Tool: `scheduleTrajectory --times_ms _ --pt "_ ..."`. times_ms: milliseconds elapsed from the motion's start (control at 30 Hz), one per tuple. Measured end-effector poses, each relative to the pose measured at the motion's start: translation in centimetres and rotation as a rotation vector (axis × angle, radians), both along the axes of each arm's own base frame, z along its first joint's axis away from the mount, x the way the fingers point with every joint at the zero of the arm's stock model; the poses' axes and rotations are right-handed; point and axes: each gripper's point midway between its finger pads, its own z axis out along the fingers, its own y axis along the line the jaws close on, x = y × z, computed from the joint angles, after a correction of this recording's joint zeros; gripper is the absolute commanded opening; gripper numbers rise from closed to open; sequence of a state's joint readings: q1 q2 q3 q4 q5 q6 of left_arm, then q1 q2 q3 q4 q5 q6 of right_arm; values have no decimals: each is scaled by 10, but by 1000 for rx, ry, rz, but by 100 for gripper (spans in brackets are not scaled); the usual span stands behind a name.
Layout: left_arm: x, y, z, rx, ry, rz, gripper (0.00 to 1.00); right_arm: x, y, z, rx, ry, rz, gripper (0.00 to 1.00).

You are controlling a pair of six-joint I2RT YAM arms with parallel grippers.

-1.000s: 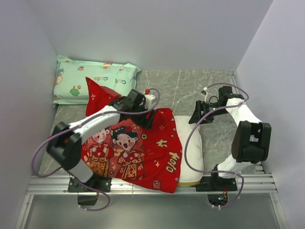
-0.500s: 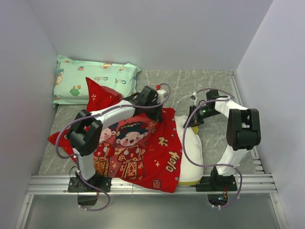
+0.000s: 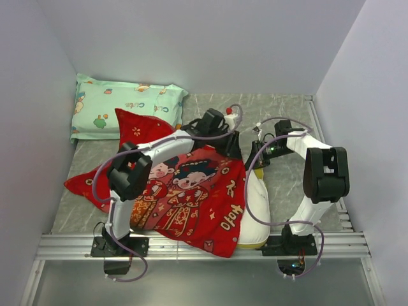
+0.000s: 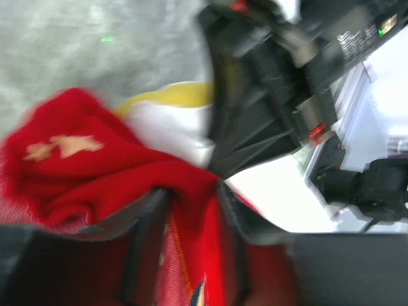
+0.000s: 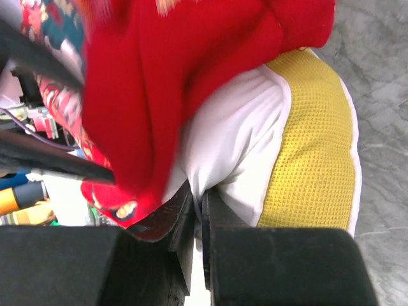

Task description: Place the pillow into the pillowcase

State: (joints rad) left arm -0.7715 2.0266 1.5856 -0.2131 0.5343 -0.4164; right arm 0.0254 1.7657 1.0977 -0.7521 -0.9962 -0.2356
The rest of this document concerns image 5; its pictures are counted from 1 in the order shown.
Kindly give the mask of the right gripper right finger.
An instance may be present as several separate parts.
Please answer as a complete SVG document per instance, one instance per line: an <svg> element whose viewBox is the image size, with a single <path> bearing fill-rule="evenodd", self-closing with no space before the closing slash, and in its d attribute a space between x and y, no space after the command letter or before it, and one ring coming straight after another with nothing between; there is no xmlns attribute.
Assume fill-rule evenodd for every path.
<svg viewBox="0 0 408 306"><path fill-rule="evenodd" d="M212 305L377 305L361 252L332 228L252 228L217 191L202 199Z"/></svg>

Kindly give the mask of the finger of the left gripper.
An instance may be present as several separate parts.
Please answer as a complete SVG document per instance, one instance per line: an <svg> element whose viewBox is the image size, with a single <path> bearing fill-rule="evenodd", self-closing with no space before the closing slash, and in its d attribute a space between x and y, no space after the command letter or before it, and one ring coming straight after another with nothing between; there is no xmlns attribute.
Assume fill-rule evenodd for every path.
<svg viewBox="0 0 408 306"><path fill-rule="evenodd" d="M43 170L93 182L114 183L108 168L11 131L1 131L1 169L8 172Z"/></svg>
<svg viewBox="0 0 408 306"><path fill-rule="evenodd" d="M13 59L25 69L58 81L77 92L82 92L84 88L83 83L46 47L31 41L3 19L1 19L1 55Z"/></svg>

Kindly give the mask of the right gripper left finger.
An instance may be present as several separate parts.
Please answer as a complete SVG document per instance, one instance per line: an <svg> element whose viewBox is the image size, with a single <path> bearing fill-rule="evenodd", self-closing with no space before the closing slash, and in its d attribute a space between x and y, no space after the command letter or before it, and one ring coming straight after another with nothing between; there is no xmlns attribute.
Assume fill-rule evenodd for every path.
<svg viewBox="0 0 408 306"><path fill-rule="evenodd" d="M183 305L193 199L184 184L153 214L117 226L3 226L2 305Z"/></svg>

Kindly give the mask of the cream yellow foam pillow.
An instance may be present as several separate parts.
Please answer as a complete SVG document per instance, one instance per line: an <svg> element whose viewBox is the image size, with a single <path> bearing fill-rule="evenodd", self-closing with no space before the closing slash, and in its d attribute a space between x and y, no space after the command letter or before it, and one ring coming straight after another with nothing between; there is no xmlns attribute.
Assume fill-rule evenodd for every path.
<svg viewBox="0 0 408 306"><path fill-rule="evenodd" d="M164 200L214 187L246 224L356 229L358 123L342 79L294 50L223 85L182 130Z"/></svg>

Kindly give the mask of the red patterned pillowcase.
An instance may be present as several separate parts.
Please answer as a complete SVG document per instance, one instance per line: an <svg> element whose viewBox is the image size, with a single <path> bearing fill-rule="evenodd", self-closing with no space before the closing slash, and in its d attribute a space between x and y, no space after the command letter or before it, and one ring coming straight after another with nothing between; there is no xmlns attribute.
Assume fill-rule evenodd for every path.
<svg viewBox="0 0 408 306"><path fill-rule="evenodd" d="M116 186L84 183L128 228L159 208L182 126L234 76L322 47L334 1L21 1L22 33L85 80L84 95L37 74L45 106Z"/></svg>

